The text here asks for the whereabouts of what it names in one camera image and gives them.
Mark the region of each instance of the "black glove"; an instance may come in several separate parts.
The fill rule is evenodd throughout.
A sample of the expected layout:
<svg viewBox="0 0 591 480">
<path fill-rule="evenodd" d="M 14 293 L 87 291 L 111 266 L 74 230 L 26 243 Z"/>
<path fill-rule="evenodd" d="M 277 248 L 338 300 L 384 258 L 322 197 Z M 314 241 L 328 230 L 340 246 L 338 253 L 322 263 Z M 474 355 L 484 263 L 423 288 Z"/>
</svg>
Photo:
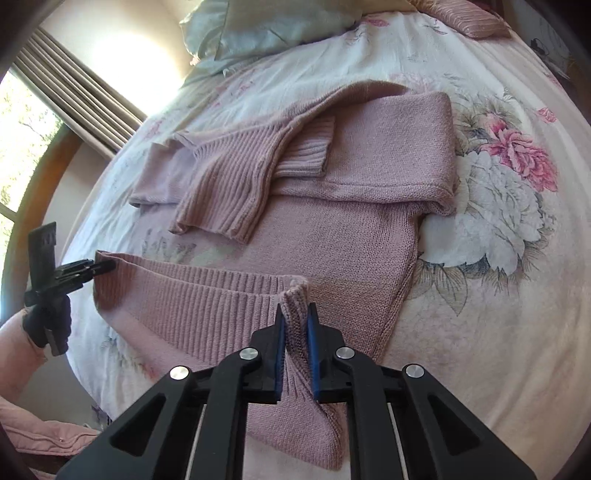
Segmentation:
<svg viewBox="0 0 591 480">
<path fill-rule="evenodd" d="M 70 299 L 67 295 L 51 302 L 38 303 L 22 319 L 22 328 L 39 348 L 48 343 L 54 356 L 68 350 L 72 329 Z"/>
</svg>

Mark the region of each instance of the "white bedsheet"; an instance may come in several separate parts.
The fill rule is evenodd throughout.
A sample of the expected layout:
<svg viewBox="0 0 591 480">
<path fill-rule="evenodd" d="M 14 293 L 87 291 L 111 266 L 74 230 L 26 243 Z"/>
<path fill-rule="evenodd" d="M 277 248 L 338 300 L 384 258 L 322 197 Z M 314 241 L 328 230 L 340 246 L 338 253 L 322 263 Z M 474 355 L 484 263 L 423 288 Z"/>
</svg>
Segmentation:
<svg viewBox="0 0 591 480">
<path fill-rule="evenodd" d="M 591 128 L 517 36 L 473 41 L 423 14 L 372 15 L 229 79 L 191 83 L 111 162 L 64 262 L 97 249 L 195 265 L 224 255 L 167 248 L 165 226 L 132 238 L 139 210 L 127 198 L 150 144 L 367 78 L 447 92 L 457 134 L 458 213 L 423 223 L 415 284 L 382 363 L 425 365 L 550 480 L 591 421 Z M 72 368 L 116 417 L 151 385 L 150 368 L 100 318 L 91 284 L 72 294 L 72 317 Z M 336 480 L 348 469 L 247 441 L 246 479 Z"/>
</svg>

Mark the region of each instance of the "floral bedsheet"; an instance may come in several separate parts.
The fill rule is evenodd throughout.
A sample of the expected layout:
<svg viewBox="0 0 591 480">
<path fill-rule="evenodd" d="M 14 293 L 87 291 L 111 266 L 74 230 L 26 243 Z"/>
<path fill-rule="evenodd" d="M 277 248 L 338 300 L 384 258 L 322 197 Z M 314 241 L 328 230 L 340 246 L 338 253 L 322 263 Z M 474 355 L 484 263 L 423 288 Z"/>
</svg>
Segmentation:
<svg viewBox="0 0 591 480">
<path fill-rule="evenodd" d="M 425 365 L 522 457 L 554 478 L 591 422 L 591 128 L 516 36 L 470 40 L 420 13 L 362 19 L 339 37 L 260 59 L 224 79 L 189 78 L 111 162 L 64 261 L 95 250 L 213 265 L 127 198 L 147 149 L 179 129 L 230 125 L 361 79 L 446 92 L 456 132 L 456 214 L 427 216 L 413 288 L 383 363 Z M 92 286 L 72 295 L 68 358 L 116 417 L 152 373 L 98 315 Z M 244 478 L 322 480 L 329 472 L 247 441 Z"/>
</svg>

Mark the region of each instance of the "metal screw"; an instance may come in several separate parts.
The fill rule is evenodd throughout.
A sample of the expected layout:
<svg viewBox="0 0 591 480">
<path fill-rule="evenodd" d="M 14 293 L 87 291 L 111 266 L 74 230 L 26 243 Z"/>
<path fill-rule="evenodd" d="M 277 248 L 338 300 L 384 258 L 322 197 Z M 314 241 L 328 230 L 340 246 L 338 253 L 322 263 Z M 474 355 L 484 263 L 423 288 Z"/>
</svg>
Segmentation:
<svg viewBox="0 0 591 480">
<path fill-rule="evenodd" d="M 343 360 L 348 360 L 349 358 L 353 358 L 355 356 L 355 350 L 348 346 L 342 346 L 336 351 L 336 356 L 342 358 Z"/>
<path fill-rule="evenodd" d="M 183 378 L 187 378 L 188 375 L 189 369 L 187 367 L 183 367 L 182 365 L 174 367 L 170 371 L 170 377 L 174 378 L 175 380 L 182 380 Z"/>
<path fill-rule="evenodd" d="M 421 365 L 407 366 L 407 375 L 410 378 L 421 378 L 425 374 L 425 369 Z"/>
<path fill-rule="evenodd" d="M 243 360 L 254 360 L 258 356 L 258 350 L 247 346 L 240 350 L 240 358 Z"/>
</svg>

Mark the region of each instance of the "person's arm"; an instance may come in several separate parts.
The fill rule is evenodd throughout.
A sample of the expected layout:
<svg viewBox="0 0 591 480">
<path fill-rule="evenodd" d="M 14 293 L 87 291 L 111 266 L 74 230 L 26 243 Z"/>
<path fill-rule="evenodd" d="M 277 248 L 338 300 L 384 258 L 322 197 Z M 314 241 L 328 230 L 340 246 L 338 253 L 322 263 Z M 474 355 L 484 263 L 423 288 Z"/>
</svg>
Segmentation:
<svg viewBox="0 0 591 480">
<path fill-rule="evenodd" d="M 26 310 L 0 327 L 0 397 L 14 403 L 32 374 L 45 363 L 43 348 L 33 343 L 22 326 Z"/>
</svg>

